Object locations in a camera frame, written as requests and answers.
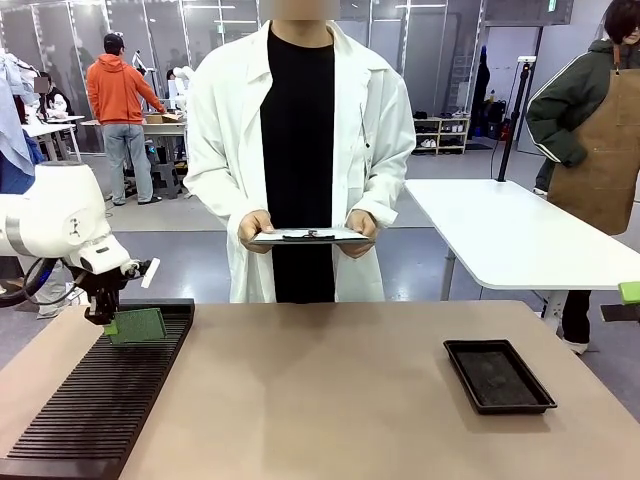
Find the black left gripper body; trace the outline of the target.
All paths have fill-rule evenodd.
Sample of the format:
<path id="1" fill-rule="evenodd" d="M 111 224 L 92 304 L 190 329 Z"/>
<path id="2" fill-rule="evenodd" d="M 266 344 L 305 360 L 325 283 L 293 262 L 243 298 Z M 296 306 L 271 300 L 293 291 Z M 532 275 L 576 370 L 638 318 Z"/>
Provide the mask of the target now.
<path id="1" fill-rule="evenodd" d="M 70 269 L 75 284 L 87 294 L 91 311 L 117 311 L 119 292 L 128 280 L 119 268 L 94 274 L 78 267 Z"/>

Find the green PCB board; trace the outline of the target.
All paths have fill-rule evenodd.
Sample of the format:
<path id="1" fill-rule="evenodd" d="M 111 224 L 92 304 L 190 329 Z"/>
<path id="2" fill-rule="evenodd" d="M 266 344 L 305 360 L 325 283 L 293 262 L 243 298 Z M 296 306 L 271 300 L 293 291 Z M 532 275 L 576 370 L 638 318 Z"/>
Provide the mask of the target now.
<path id="1" fill-rule="evenodd" d="M 164 319 L 159 308 L 121 311 L 116 314 L 119 333 L 107 336 L 113 345 L 162 340 L 166 337 Z"/>

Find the white paper sheet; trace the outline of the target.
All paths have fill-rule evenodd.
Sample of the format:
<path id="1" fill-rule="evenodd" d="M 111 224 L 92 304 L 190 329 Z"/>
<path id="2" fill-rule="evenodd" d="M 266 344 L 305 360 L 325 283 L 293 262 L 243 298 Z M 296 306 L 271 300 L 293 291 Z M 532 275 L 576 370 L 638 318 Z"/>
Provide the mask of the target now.
<path id="1" fill-rule="evenodd" d="M 361 233 L 350 229 L 342 228 L 322 228 L 322 229 L 276 229 L 273 232 L 261 232 L 254 239 L 257 241 L 283 240 L 285 237 L 291 238 L 325 238 L 332 237 L 335 240 L 360 239 L 367 240 Z"/>

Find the grey clipboard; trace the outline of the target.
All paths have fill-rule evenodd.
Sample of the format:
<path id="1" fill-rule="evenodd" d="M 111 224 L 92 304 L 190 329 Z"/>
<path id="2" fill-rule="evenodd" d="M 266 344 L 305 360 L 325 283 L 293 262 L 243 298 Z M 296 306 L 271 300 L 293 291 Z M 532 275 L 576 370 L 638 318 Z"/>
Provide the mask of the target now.
<path id="1" fill-rule="evenodd" d="M 256 245 L 281 245 L 281 244 L 359 244 L 365 243 L 367 240 L 360 239 L 349 239 L 349 240 L 335 240 L 332 237 L 325 238 L 291 238 L 285 237 L 283 240 L 266 240 L 266 241 L 257 241 L 253 239 L 253 243 Z"/>

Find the person's right forearm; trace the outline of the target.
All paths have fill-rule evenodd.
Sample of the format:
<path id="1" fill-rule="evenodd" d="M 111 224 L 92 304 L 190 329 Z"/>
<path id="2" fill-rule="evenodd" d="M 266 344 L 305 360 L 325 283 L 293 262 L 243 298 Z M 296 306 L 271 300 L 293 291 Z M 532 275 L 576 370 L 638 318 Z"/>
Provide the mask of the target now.
<path id="1" fill-rule="evenodd" d="M 193 156 L 185 185 L 225 225 L 232 240 L 239 243 L 241 221 L 255 208 L 231 175 L 227 162 L 217 156 L 212 159 Z"/>

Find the person's left forearm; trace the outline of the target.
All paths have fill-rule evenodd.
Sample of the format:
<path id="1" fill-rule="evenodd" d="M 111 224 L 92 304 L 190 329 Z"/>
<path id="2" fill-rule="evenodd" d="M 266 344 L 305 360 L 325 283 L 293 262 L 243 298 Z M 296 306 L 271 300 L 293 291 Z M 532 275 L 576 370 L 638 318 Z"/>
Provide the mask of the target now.
<path id="1" fill-rule="evenodd" d="M 407 161 L 416 143 L 399 144 L 385 149 L 376 149 L 365 162 L 364 190 L 354 210 L 369 214 L 381 228 L 391 226 L 398 213 L 395 205 L 404 188 Z"/>

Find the black slotted PCB rack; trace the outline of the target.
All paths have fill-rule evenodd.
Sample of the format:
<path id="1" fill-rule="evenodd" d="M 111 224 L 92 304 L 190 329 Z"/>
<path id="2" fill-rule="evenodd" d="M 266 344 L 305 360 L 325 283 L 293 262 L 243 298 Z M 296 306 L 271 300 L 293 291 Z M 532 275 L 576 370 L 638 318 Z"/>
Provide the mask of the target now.
<path id="1" fill-rule="evenodd" d="M 101 335 L 0 457 L 0 480 L 118 480 L 193 324 L 191 299 L 155 306 L 165 338 Z"/>

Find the person's right hand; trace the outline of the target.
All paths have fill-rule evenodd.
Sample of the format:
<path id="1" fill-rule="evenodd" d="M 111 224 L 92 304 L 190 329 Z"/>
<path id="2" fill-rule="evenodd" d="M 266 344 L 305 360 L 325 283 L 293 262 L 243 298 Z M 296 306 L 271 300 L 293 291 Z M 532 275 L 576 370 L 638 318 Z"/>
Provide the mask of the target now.
<path id="1" fill-rule="evenodd" d="M 273 231 L 270 214 L 266 210 L 255 210 L 245 215 L 241 220 L 238 227 L 238 238 L 248 251 L 266 254 L 272 249 L 272 246 L 256 245 L 253 243 L 253 239 L 261 232 L 272 233 Z"/>

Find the black step stool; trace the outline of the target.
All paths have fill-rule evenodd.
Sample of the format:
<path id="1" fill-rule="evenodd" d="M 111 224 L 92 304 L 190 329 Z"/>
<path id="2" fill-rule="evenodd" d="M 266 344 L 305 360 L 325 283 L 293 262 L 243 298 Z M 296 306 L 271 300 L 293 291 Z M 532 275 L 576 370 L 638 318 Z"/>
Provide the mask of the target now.
<path id="1" fill-rule="evenodd" d="M 156 195 L 173 200 L 182 192 L 181 182 L 173 162 L 152 164 L 151 178 Z"/>

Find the black plastic tray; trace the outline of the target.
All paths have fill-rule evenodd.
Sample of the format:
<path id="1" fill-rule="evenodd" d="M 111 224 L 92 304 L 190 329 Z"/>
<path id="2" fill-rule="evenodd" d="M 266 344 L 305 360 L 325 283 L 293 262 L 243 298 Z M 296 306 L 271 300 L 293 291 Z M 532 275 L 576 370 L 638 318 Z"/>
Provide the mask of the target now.
<path id="1" fill-rule="evenodd" d="M 446 340 L 443 347 L 478 414 L 539 415 L 557 407 L 508 340 Z"/>

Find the person in blue shirt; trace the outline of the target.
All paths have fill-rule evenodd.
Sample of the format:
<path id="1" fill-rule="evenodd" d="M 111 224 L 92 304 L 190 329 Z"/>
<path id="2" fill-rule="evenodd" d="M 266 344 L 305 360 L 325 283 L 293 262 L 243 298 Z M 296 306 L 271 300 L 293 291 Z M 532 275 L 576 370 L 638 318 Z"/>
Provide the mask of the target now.
<path id="1" fill-rule="evenodd" d="M 39 147 L 28 138 L 22 125 L 26 121 L 23 100 L 33 100 L 32 86 L 37 74 L 20 64 L 13 54 L 0 48 L 0 194 L 21 195 L 34 183 L 35 166 L 44 161 Z M 58 316 L 69 304 L 66 275 L 57 263 L 43 287 L 33 295 L 38 303 L 38 320 Z"/>

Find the seated person in dark jacket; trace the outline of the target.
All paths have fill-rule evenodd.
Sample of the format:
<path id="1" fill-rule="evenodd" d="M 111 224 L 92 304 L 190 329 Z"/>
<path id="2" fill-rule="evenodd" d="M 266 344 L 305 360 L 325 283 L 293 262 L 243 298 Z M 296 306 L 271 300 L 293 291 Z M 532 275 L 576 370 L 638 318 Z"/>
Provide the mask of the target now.
<path id="1" fill-rule="evenodd" d="M 45 94 L 45 108 L 47 115 L 56 119 L 68 119 L 75 115 L 70 100 L 54 85 L 48 72 L 40 71 L 39 78 L 47 80 L 47 93 Z"/>

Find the person in orange hoodie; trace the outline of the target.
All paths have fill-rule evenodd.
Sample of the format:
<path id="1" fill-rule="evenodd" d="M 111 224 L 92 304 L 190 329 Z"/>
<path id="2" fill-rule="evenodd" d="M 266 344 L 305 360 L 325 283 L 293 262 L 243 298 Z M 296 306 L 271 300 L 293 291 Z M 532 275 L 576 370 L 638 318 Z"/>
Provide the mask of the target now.
<path id="1" fill-rule="evenodd" d="M 134 170 L 137 203 L 157 203 L 161 198 L 154 194 L 151 164 L 145 152 L 141 102 L 147 101 L 160 113 L 165 108 L 141 73 L 123 60 L 125 45 L 120 35 L 107 34 L 103 48 L 104 53 L 87 70 L 87 93 L 110 162 L 112 203 L 116 206 L 126 203 L 127 159 Z"/>

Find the person in white lab coat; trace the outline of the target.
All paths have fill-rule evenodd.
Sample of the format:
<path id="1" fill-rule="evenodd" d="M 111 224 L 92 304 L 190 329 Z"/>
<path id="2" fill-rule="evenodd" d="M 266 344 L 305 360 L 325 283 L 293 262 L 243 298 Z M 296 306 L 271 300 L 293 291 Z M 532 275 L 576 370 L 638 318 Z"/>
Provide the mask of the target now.
<path id="1" fill-rule="evenodd" d="M 362 197 L 370 154 L 416 138 L 403 78 L 336 23 L 326 27 L 334 40 L 336 87 L 331 224 L 341 228 Z M 189 160 L 222 157 L 255 210 L 267 206 L 260 108 L 273 84 L 268 35 L 263 26 L 210 52 L 188 89 Z M 269 254 L 250 252 L 227 233 L 227 257 L 232 302 L 275 301 Z"/>

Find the wooden shoe shelf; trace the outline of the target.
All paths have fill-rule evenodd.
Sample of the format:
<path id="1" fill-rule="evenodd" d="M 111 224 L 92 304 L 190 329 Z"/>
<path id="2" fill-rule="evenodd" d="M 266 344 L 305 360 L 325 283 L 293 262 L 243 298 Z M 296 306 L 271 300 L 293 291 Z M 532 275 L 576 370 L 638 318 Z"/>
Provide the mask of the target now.
<path id="1" fill-rule="evenodd" d="M 465 153 L 470 128 L 468 116 L 420 117 L 414 119 L 414 126 L 414 154 Z"/>

